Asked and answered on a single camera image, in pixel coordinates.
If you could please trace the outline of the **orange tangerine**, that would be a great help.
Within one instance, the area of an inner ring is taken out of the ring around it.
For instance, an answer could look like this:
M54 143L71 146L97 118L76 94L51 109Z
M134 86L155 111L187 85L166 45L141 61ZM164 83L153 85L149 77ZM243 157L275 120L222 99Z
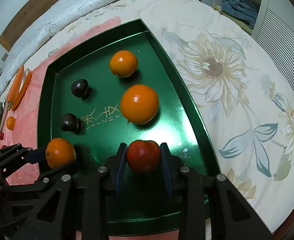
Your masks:
M47 145L45 156L48 165L52 169L76 160L73 145L63 138L52 139Z
M115 76L126 78L131 76L138 68L138 59L132 52L120 50L110 59L109 68Z
M14 129L15 122L16 122L16 118L14 118L13 116L9 116L7 121L6 121L7 129L12 131Z
M137 125L151 121L159 109L159 97L147 85L134 85L127 89L120 100L120 111L128 122Z

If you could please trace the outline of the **dark plum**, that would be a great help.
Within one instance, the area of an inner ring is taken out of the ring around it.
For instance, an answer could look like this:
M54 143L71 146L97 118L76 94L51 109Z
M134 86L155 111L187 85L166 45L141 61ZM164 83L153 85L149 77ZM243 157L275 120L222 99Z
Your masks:
M79 79L72 83L71 92L77 98L83 98L89 89L89 83L86 79Z
M78 133L81 121L72 113L67 113L62 117L61 130L63 132Z

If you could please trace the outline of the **pink plastic sheet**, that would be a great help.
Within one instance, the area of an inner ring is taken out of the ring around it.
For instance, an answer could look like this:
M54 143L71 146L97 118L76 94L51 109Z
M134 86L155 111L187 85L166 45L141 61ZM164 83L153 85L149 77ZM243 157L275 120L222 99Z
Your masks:
M32 72L0 142L0 232L205 239L206 131L140 20L84 31Z

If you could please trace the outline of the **carrot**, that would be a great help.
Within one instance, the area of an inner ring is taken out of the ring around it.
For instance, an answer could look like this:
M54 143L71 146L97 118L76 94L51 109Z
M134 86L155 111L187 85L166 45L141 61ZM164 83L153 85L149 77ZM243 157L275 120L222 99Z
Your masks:
M20 86L22 83L23 79L23 73L24 73L24 66L21 66L14 78L14 81L12 82L12 85L10 87L10 90L7 95L7 105L8 105L8 110L11 109L14 101L16 100L19 91L20 91Z

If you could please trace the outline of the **orange white plate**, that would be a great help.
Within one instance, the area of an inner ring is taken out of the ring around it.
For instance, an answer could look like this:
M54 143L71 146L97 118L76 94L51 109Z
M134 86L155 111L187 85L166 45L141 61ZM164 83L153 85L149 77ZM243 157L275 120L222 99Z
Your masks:
M22 85L20 87L20 91L18 93L18 96L16 97L15 101L12 104L11 110L15 110L16 108L18 108L19 104L21 103L25 92L28 88L28 85L31 81L31 77L32 77L32 72L29 69L26 69L23 73L23 78L22 78Z

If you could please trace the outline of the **floral bed sheet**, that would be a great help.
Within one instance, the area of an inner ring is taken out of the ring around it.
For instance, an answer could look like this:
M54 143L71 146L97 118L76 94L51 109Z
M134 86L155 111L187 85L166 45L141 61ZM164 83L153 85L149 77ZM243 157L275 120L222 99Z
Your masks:
M294 91L267 52L198 0L116 0L68 24L23 65L34 71L9 133L35 144L35 117L48 65L77 45L141 19L191 94L223 174L275 232L294 209Z

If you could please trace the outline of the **green tray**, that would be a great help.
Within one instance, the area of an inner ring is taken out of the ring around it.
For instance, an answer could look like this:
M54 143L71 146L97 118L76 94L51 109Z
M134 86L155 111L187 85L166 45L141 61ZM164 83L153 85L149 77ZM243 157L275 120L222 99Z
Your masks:
M128 50L138 59L129 77L110 71L112 56ZM89 83L83 98L75 97L71 85L79 79ZM128 122L120 112L123 93L143 84L155 90L159 109L146 124ZM81 121L78 133L61 130L62 117L72 113ZM115 155L122 142L165 142L172 155L199 174L219 172L213 146L197 106L171 59L141 20L133 20L79 44L51 63L46 71L39 102L37 145L64 138L75 147L80 170L88 175Z

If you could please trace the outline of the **wooden headboard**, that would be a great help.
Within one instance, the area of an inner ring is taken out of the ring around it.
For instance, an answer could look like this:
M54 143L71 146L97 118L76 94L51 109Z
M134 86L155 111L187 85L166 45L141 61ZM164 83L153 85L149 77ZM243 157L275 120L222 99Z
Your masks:
M10 51L23 32L59 0L29 0L0 35L0 44Z

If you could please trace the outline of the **white duvet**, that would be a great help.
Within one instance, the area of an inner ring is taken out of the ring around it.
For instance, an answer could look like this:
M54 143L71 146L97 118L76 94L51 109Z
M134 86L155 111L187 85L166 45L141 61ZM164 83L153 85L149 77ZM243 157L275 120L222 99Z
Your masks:
M68 24L116 0L58 0L28 27L8 54L0 76L0 96L23 65L50 38Z

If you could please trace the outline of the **blue towel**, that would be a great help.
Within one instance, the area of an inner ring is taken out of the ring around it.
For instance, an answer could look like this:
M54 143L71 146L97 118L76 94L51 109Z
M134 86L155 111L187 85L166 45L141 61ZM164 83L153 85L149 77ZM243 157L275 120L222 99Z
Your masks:
M253 29L258 17L260 4L252 0L222 0L222 11L244 22Z

